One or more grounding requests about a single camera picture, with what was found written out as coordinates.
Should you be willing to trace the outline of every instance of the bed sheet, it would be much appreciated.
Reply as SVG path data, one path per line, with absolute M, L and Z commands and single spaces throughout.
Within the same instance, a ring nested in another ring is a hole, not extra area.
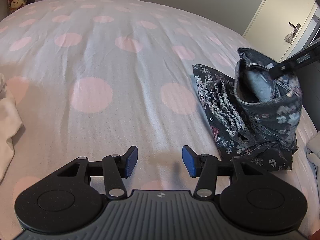
M 131 189 L 193 189 L 183 145 L 218 156 L 193 84 L 193 64 L 234 77 L 239 34 L 200 16 L 138 0 L 46 0 L 0 22 L 0 72 L 24 123 L 0 185 L 0 239 L 20 231 L 18 194 L 78 156 L 139 149 Z M 320 228 L 315 169 L 305 145 L 316 130 L 303 110 L 293 170 L 275 174 L 301 190 L 300 231 Z M 92 185 L 103 193 L 101 178 Z M 217 193 L 228 185 L 220 178 Z

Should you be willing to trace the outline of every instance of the metal screw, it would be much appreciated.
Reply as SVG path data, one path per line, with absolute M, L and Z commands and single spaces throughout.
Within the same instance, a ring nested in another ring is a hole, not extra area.
M 199 197 L 209 197 L 212 195 L 212 191 L 207 188 L 198 189 L 196 193 Z
M 124 190 L 120 188 L 113 188 L 109 190 L 109 195 L 112 197 L 121 197 L 124 194 Z

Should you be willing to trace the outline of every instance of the bed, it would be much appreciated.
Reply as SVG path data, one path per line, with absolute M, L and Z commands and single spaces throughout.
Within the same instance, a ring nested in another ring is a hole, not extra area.
M 239 34 L 200 16 L 138 0 L 45 0 L 0 22 L 0 72 L 24 126 L 0 184 L 0 239 L 21 231 L 18 194 L 78 156 L 90 161 L 139 149 L 125 185 L 193 189 L 183 145 L 218 155 L 194 88 L 193 64 L 234 77 Z M 316 171 L 306 143 L 316 135 L 303 109 L 292 171 L 275 175 L 303 192 L 308 212 L 300 231 L 320 228 Z M 219 178 L 217 192 L 228 185 Z M 101 178 L 92 186 L 103 193 Z

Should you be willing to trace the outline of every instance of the door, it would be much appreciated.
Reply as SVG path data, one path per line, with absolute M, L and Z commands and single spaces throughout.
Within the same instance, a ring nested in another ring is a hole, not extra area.
M 291 45 L 284 41 L 294 30 L 289 22 L 295 26 L 299 23 L 302 30 L 314 4 L 315 0 L 265 0 L 244 38 L 255 49 L 280 61 Z

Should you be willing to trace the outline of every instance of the floral jeans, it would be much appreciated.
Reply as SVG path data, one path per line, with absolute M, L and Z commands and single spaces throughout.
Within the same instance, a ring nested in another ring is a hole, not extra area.
M 302 92 L 294 74 L 272 80 L 277 64 L 249 48 L 239 48 L 235 79 L 204 65 L 193 65 L 198 94 L 220 157 L 234 156 L 267 171 L 291 170 L 298 149 Z

